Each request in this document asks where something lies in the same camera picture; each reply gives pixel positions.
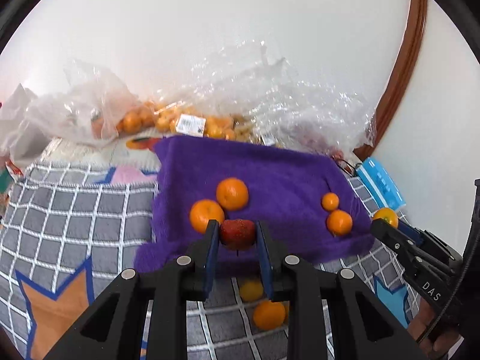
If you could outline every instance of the metal screw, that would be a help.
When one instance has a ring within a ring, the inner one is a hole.
[[[187,266],[191,263],[191,258],[189,256],[180,256],[177,258],[177,264],[180,266]]]
[[[344,279],[353,279],[355,277],[355,273],[351,270],[351,269],[348,269],[348,268],[343,268],[341,271],[340,271],[340,275],[344,278]]]
[[[293,254],[290,254],[287,257],[285,257],[285,262],[289,266],[296,266],[300,262],[300,259],[297,256],[294,256]]]
[[[131,279],[135,276],[135,269],[131,269],[131,268],[125,269],[121,273],[121,276],[122,276],[123,279],[129,280],[129,279]]]

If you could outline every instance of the wooden frame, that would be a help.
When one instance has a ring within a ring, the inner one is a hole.
[[[427,17],[428,0],[410,0],[409,17],[406,21],[406,29],[403,42],[397,56],[397,61],[388,80],[385,93],[377,105],[375,123],[377,135],[373,147],[363,145],[355,149],[355,155],[364,161],[374,152],[378,142],[385,134],[388,125],[392,121],[395,112],[407,90],[410,78],[417,63],[420,46],[422,45],[423,30]]]

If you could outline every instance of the plastic bag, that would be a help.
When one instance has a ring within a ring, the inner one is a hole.
[[[19,85],[0,109],[0,165],[10,159],[25,169],[49,144],[46,137],[26,118],[27,108],[37,101],[35,94]]]
[[[270,64],[263,42],[224,48],[196,64],[192,74],[194,83],[176,93],[159,91],[160,131],[201,136],[196,117],[203,119],[205,136],[338,158],[373,143],[376,104],[301,81],[284,58]]]
[[[118,137],[116,125],[140,105],[137,97],[104,67],[74,60],[65,75],[71,90],[39,97],[28,107],[27,119],[45,135],[96,147]]]

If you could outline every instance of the finger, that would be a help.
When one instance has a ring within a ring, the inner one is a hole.
[[[453,345],[455,345],[459,339],[460,339],[460,334],[458,334],[457,331],[452,329],[447,330],[445,333],[441,334],[440,337],[438,337],[435,340],[433,344],[433,350],[438,354],[443,355]]]
[[[420,298],[420,306],[415,318],[419,318],[426,326],[435,318],[434,309],[431,308],[424,298]]]
[[[426,325],[421,321],[420,318],[415,317],[409,324],[409,327],[407,328],[407,331],[410,333],[410,335],[414,338],[417,339],[420,337],[420,334],[423,333],[425,330]],[[426,355],[428,355],[431,350],[432,350],[432,344],[431,341],[426,338],[420,343],[420,349],[422,352]]]

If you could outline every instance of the white wall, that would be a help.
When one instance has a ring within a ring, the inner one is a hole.
[[[463,252],[480,178],[480,66],[429,0],[421,51],[374,156],[398,185],[411,222]]]
[[[110,67],[145,94],[210,52],[265,40],[301,76],[377,102],[410,0],[42,0],[0,55],[0,100],[21,82],[65,90],[70,57]]]

